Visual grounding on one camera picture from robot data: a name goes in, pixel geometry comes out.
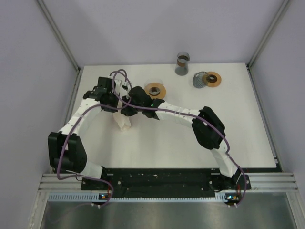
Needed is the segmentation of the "clear ribbed glass dripper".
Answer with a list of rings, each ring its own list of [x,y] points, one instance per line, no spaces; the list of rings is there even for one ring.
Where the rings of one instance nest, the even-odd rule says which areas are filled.
[[[148,95],[157,96],[164,92],[165,87],[161,79],[151,78],[145,82],[144,89]]]

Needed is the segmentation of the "cream filter holder box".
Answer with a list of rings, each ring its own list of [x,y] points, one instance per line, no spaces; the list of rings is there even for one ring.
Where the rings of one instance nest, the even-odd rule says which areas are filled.
[[[129,117],[122,115],[120,110],[112,115],[121,131],[126,131],[132,126]]]

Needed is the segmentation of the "grey glass carafe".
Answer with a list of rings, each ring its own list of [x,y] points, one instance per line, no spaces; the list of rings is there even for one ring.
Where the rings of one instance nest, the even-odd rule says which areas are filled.
[[[188,68],[189,61],[190,61],[190,56],[187,52],[178,53],[175,73],[179,76],[187,75],[187,73],[189,72],[189,68]]]

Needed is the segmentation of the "grey ribbed glass dripper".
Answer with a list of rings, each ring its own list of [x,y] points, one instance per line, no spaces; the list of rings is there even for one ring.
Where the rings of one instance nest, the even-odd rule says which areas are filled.
[[[204,71],[195,73],[192,79],[193,86],[198,89],[204,88],[206,86],[204,80],[206,79],[207,76],[208,73]]]

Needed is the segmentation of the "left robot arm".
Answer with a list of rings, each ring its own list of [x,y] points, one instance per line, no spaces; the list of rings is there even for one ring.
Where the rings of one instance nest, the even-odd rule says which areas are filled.
[[[101,111],[118,111],[118,98],[114,90],[119,92],[121,86],[121,80],[99,77],[97,85],[83,95],[79,107],[67,124],[58,132],[49,134],[48,151],[52,168],[92,177],[91,183],[97,189],[107,186],[108,178],[102,174],[103,167],[89,161],[82,138]]]

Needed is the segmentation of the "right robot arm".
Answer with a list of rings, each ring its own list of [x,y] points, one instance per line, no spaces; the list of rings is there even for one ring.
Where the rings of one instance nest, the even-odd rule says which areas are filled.
[[[230,145],[225,138],[225,126],[208,106],[201,110],[186,109],[172,105],[163,99],[152,99],[143,88],[136,86],[120,99],[121,113],[133,116],[139,112],[148,118],[173,121],[193,130],[199,145],[211,151],[226,188],[235,188],[240,183],[242,171],[229,154]]]

